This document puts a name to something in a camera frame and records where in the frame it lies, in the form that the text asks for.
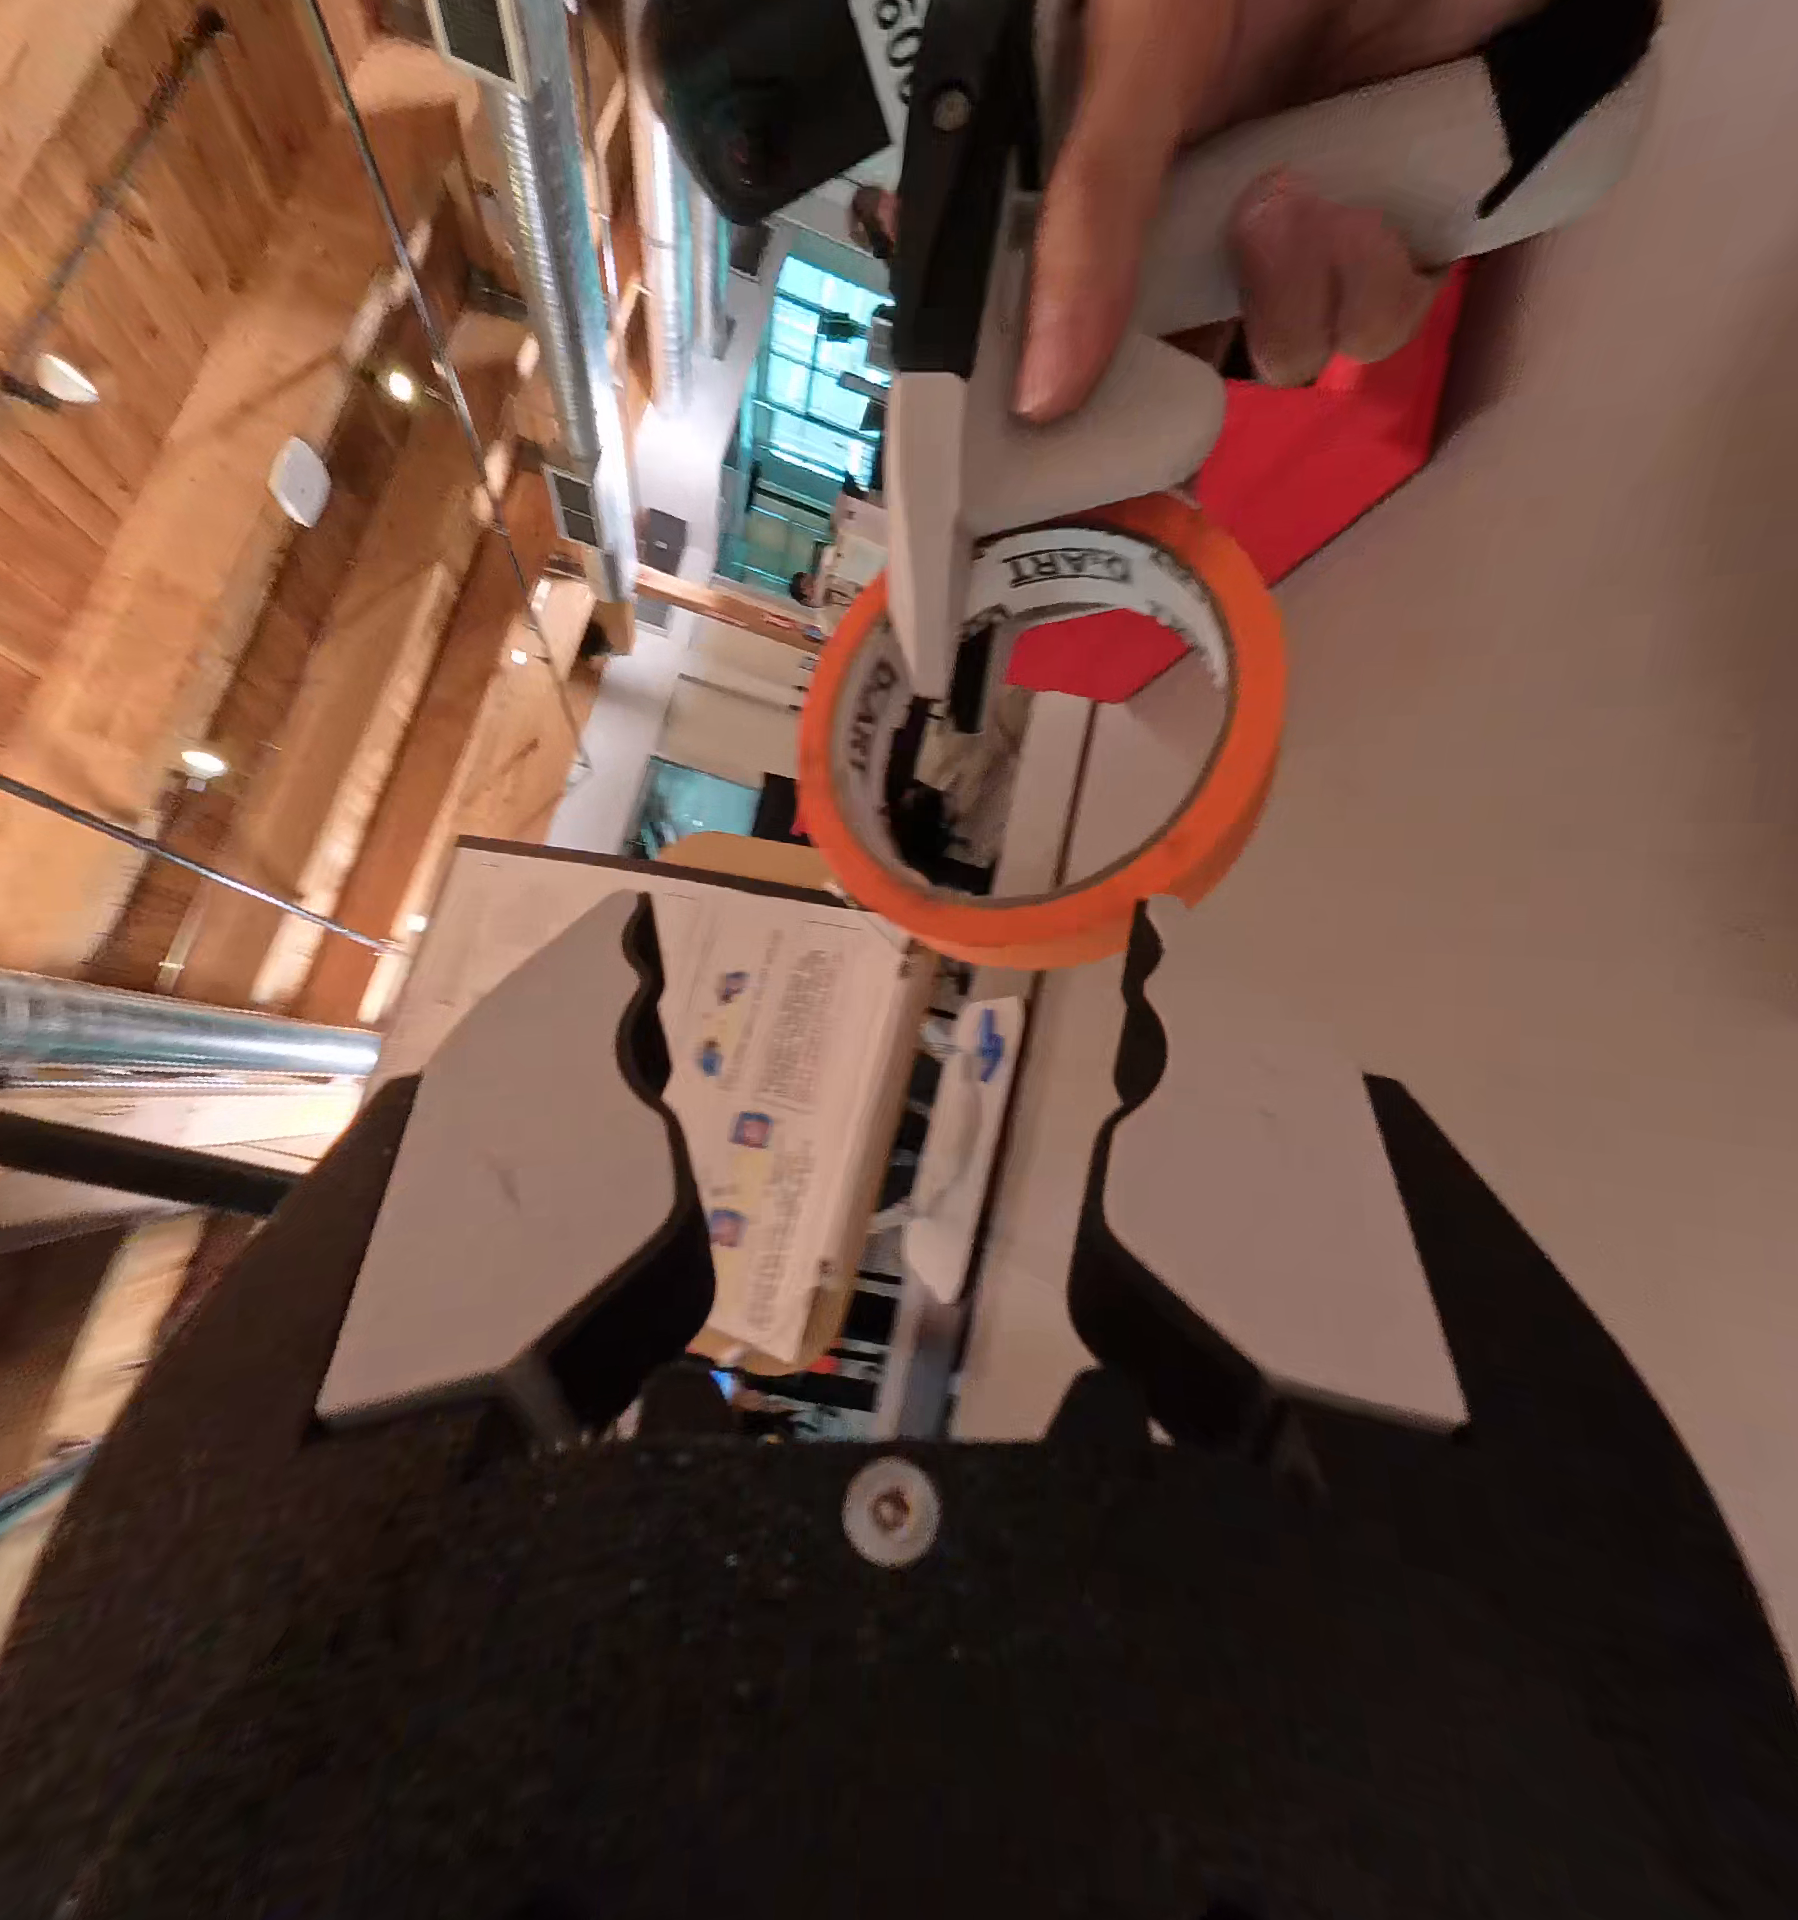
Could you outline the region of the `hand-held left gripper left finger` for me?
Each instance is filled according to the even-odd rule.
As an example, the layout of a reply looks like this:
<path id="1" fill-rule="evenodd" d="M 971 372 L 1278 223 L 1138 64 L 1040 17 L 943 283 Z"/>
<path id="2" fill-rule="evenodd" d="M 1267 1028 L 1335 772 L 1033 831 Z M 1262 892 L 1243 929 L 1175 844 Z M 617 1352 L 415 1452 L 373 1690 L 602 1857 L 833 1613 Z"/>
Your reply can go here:
<path id="1" fill-rule="evenodd" d="M 650 899 L 620 892 L 455 1023 L 409 1094 L 319 1387 L 327 1428 L 499 1405 L 534 1443 L 613 1428 L 716 1304 L 668 1102 Z"/>

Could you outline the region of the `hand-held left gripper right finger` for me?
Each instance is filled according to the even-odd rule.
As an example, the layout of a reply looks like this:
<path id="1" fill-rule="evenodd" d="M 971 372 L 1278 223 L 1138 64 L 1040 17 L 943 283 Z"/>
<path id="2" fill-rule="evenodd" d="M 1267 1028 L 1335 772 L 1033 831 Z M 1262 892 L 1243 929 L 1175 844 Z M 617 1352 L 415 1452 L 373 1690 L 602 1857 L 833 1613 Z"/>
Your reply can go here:
<path id="1" fill-rule="evenodd" d="M 1200 974 L 1191 913 L 1131 913 L 1112 1103 L 1067 1276 L 1144 1422 L 1269 1457 L 1305 1411 L 1449 1440 L 1470 1409 L 1361 1069 Z"/>

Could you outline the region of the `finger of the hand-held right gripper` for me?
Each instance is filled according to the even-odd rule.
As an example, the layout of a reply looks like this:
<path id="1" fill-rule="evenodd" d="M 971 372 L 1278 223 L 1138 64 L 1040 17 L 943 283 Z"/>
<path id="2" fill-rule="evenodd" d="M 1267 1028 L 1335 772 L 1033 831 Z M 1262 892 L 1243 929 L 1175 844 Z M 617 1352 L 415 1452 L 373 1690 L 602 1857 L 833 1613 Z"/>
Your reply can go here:
<path id="1" fill-rule="evenodd" d="M 1196 477 L 1225 415 L 1222 375 L 1167 344 L 1127 337 L 1094 395 L 1064 421 L 1011 407 L 1021 332 L 979 331 L 961 446 L 961 553 L 1021 528 L 1164 493 Z"/>
<path id="2" fill-rule="evenodd" d="M 915 696 L 943 703 L 965 621 L 972 538 L 963 521 L 971 379 L 899 372 L 888 395 L 886 596 Z"/>

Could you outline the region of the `red plastic bin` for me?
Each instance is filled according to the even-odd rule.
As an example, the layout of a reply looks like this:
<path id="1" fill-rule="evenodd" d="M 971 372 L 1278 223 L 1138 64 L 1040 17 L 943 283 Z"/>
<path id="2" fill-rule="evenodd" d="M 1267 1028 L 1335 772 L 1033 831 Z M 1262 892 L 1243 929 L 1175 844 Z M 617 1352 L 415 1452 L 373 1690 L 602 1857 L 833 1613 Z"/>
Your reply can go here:
<path id="1" fill-rule="evenodd" d="M 1456 266 L 1414 340 L 1389 359 L 1337 356 L 1312 386 L 1229 379 L 1222 435 L 1196 500 L 1274 587 L 1325 551 L 1429 461 L 1453 365 L 1470 264 Z M 1011 689 L 1122 704 L 1190 652 L 1127 611 L 1044 621 L 1016 639 Z"/>

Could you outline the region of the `orange tape roll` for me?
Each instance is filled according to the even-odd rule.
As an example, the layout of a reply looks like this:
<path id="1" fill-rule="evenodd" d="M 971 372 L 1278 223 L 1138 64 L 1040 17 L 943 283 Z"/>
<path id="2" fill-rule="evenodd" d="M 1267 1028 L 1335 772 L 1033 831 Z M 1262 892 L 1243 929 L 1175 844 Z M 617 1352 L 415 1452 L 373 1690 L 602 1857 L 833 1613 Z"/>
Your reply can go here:
<path id="1" fill-rule="evenodd" d="M 979 545 L 956 641 L 1131 611 L 1173 631 L 1222 696 L 1218 740 L 1164 825 L 1047 893 L 975 899 L 902 860 L 886 785 L 919 692 L 888 600 L 878 575 L 824 644 L 796 749 L 802 829 L 862 909 L 951 959 L 1068 968 L 1121 953 L 1142 905 L 1196 906 L 1246 853 L 1285 732 L 1285 632 L 1248 553 L 1191 500 L 1150 493 Z"/>

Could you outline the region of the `person's right hand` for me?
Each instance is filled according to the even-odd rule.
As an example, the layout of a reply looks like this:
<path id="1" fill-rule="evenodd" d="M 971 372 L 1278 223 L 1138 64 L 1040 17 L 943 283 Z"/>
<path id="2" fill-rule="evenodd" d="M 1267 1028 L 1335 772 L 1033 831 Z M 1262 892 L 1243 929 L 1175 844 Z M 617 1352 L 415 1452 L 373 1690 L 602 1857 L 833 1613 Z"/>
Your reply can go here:
<path id="1" fill-rule="evenodd" d="M 1062 421 L 1097 390 L 1138 295 L 1181 148 L 1242 121 L 1461 60 L 1537 12 L 1520 3 L 1100 3 L 1079 104 L 1046 190 L 1016 413 Z M 1369 210 L 1276 173 L 1231 216 L 1248 356 L 1278 390 L 1406 348 L 1440 278 Z"/>

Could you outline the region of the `black vertical pole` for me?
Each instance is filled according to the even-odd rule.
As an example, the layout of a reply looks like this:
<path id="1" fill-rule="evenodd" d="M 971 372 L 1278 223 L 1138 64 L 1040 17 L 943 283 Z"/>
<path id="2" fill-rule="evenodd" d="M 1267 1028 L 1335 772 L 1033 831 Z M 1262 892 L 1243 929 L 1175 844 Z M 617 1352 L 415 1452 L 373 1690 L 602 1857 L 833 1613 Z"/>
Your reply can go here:
<path id="1" fill-rule="evenodd" d="M 210 1150 L 151 1144 L 2 1108 L 0 1172 L 247 1219 L 269 1219 L 302 1180 L 299 1170 L 269 1169 Z"/>

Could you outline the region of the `silver ventilation duct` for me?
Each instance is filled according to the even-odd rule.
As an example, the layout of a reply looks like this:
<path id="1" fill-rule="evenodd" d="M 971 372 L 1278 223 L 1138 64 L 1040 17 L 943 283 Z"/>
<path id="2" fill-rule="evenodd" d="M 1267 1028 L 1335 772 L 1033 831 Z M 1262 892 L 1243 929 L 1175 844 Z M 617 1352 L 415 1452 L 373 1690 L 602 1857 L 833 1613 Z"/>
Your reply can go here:
<path id="1" fill-rule="evenodd" d="M 609 354 L 609 316 L 578 126 L 567 12 L 517 3 L 521 89 L 496 108 L 505 182 L 532 326 L 550 384 L 558 467 L 584 484 L 597 593 L 627 651 L 637 626 L 637 486 Z"/>
<path id="2" fill-rule="evenodd" d="M 0 1069 L 370 1076 L 377 1034 L 0 970 Z"/>

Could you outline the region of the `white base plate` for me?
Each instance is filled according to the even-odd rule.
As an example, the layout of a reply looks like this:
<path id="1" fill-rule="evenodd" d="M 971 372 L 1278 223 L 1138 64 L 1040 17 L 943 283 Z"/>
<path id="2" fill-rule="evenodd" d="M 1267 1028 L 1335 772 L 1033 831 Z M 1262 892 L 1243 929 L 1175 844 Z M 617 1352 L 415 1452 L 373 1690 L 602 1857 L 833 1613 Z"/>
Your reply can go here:
<path id="1" fill-rule="evenodd" d="M 982 1085 L 965 1043 L 972 1008 L 991 1003 L 1019 1008 L 1019 1039 L 1011 1067 Z M 933 1020 L 924 1036 L 926 1062 L 936 1069 L 926 1138 L 909 1197 L 899 1206 L 905 1276 L 936 1307 L 956 1307 L 969 1288 L 979 1224 L 994 1184 L 1031 1023 L 1031 996 L 971 998 L 952 1020 Z"/>

